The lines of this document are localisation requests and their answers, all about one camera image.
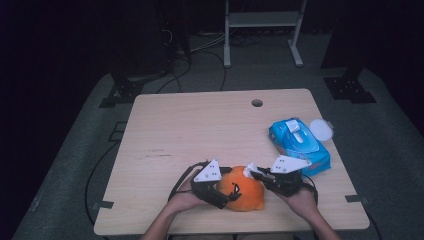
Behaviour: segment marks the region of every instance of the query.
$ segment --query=white metal frame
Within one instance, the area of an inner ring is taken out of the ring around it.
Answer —
[[[288,12],[241,12],[230,13],[229,1],[225,2],[225,44],[224,66],[231,66],[230,56],[230,28],[232,27],[279,27],[294,26],[292,39],[288,40],[290,51],[297,67],[303,66],[303,61],[297,50],[296,44],[302,25],[307,0],[302,0],[299,11]]]

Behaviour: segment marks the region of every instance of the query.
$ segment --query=metal shelf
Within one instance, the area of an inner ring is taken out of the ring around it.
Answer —
[[[299,12],[248,12],[230,13],[229,27],[281,27],[296,26]]]

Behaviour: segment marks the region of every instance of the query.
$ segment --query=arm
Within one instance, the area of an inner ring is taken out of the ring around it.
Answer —
[[[184,181],[177,194],[163,207],[140,240],[165,239],[169,227],[178,213],[207,204],[191,192],[190,180],[191,178],[188,178]]]
[[[321,240],[340,240],[340,236],[324,219],[315,203],[313,193],[307,189],[302,189],[291,197],[277,194],[283,199],[290,209],[305,219]]]

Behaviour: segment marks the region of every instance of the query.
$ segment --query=white shelf leg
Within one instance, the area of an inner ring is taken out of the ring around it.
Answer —
[[[228,16],[230,14],[229,0],[225,1],[225,43],[224,43],[224,67],[231,66],[230,56],[230,20]]]
[[[296,21],[296,27],[294,29],[293,39],[290,39],[288,41],[290,51],[293,55],[294,62],[295,62],[297,67],[303,67],[303,61],[302,61],[302,58],[300,57],[299,51],[297,50],[296,43],[297,43],[297,39],[299,37],[300,27],[302,26],[303,15],[305,13],[305,8],[306,8],[306,2],[307,2],[307,0],[302,1],[302,6],[300,8],[299,16],[298,16],[297,21]]]

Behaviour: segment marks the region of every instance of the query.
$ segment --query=white lid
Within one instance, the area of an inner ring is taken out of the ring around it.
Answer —
[[[323,120],[323,119],[315,119],[309,124],[309,130],[311,130],[314,137],[319,141],[328,141],[333,137],[333,126]]]

